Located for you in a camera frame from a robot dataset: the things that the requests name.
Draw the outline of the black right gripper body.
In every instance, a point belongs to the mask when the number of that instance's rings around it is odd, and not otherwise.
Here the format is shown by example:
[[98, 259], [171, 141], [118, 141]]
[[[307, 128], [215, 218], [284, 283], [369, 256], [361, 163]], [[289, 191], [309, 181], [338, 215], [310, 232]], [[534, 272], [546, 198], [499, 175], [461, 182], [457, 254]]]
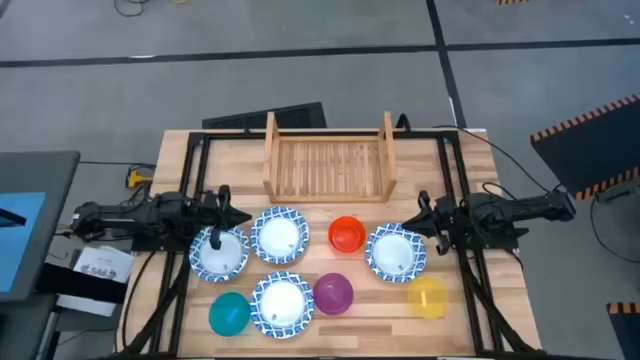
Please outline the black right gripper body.
[[418, 195], [418, 205], [422, 209], [432, 211], [433, 235], [426, 236], [436, 240], [436, 252], [438, 255], [446, 255], [451, 249], [461, 250], [464, 254], [468, 248], [464, 244], [464, 228], [454, 202], [443, 196], [436, 199], [436, 205], [431, 205], [431, 198], [426, 190]]

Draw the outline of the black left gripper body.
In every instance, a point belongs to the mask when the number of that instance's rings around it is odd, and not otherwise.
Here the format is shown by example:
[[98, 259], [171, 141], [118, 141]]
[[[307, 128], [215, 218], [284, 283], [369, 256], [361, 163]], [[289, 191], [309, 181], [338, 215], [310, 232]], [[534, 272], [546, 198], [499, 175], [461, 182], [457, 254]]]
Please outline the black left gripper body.
[[213, 227], [209, 239], [213, 250], [221, 249], [221, 234], [232, 227], [229, 215], [230, 200], [231, 192], [228, 185], [221, 185], [218, 192], [206, 191], [201, 199], [199, 216], [206, 225]]

